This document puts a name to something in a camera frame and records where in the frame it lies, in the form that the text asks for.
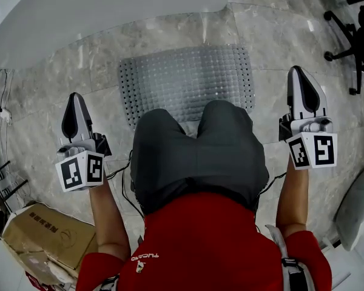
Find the chair leg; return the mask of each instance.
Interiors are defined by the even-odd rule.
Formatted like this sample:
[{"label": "chair leg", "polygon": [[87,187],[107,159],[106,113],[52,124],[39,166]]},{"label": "chair leg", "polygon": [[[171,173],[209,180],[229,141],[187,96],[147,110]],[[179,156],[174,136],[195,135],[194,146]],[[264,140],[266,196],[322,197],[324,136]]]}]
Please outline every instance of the chair leg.
[{"label": "chair leg", "polygon": [[325,52],[325,54],[323,56],[325,57],[325,59],[327,61],[333,61],[335,59],[340,59],[340,58],[347,57],[347,56],[353,55],[353,54],[354,54],[354,51],[353,51],[353,48],[351,47],[349,50],[341,52],[337,55],[333,55],[333,53],[331,53],[331,52]]},{"label": "chair leg", "polygon": [[9,197],[14,195],[24,184],[28,183],[28,180],[24,180],[22,183],[20,183],[17,187],[15,187],[6,197],[4,197],[3,201],[8,201]]},{"label": "chair leg", "polygon": [[359,55],[355,55],[356,60],[356,79],[357,79],[357,90],[356,89],[349,89],[349,94],[356,95],[362,92],[362,67],[363,62]]},{"label": "chair leg", "polygon": [[354,42],[353,35],[351,35],[349,30],[346,28],[346,26],[341,22],[341,20],[339,20],[339,18],[332,11],[325,12],[323,14],[323,17],[327,21],[330,21],[331,19],[333,19],[336,22],[336,24],[338,25],[338,27],[341,29],[341,31],[344,33],[344,35],[348,39],[349,43],[353,46],[353,42]]}]

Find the shirt logo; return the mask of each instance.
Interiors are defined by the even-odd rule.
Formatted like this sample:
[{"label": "shirt logo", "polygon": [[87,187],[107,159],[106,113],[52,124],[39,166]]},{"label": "shirt logo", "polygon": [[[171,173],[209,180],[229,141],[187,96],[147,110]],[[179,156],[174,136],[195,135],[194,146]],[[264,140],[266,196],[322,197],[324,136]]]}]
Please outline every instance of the shirt logo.
[{"label": "shirt logo", "polygon": [[136,266],[136,273],[141,273],[145,265],[145,262],[138,261],[138,265]]},{"label": "shirt logo", "polygon": [[157,253],[145,253],[143,255],[131,257],[131,261],[138,261],[139,259],[145,259],[145,258],[159,258],[159,256]]}]

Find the cardboard box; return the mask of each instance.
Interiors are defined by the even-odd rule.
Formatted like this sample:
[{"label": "cardboard box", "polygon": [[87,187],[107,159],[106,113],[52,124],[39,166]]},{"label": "cardboard box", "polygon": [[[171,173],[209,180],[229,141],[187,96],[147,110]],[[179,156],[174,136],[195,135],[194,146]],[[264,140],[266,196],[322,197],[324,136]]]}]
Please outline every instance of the cardboard box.
[{"label": "cardboard box", "polygon": [[95,232],[90,224],[35,204],[8,221],[2,241],[26,271],[51,285],[61,282],[48,262],[77,278],[83,257],[97,251]]}]

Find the shoulder strap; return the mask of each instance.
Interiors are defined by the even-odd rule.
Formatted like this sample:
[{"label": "shoulder strap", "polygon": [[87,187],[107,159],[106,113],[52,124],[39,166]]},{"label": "shoulder strap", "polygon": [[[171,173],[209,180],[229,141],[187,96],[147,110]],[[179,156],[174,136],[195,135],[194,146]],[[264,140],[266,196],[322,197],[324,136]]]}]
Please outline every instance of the shoulder strap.
[{"label": "shoulder strap", "polygon": [[283,291],[315,291],[314,283],[308,268],[287,254],[285,240],[277,227],[266,225],[272,239],[281,253],[281,268],[283,272]]}]

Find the red shirt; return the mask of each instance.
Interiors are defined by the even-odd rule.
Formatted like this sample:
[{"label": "red shirt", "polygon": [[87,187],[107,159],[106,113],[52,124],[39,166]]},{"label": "red shirt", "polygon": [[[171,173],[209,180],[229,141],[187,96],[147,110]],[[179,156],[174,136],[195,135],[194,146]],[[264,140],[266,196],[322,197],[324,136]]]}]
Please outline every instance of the red shirt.
[{"label": "red shirt", "polygon": [[[297,232],[286,245],[316,290],[330,291],[331,269],[314,235]],[[119,273],[119,291],[283,290],[279,248],[256,231],[251,211],[214,193],[182,196],[147,216],[144,242],[126,263],[85,256],[76,289],[93,290]]]}]

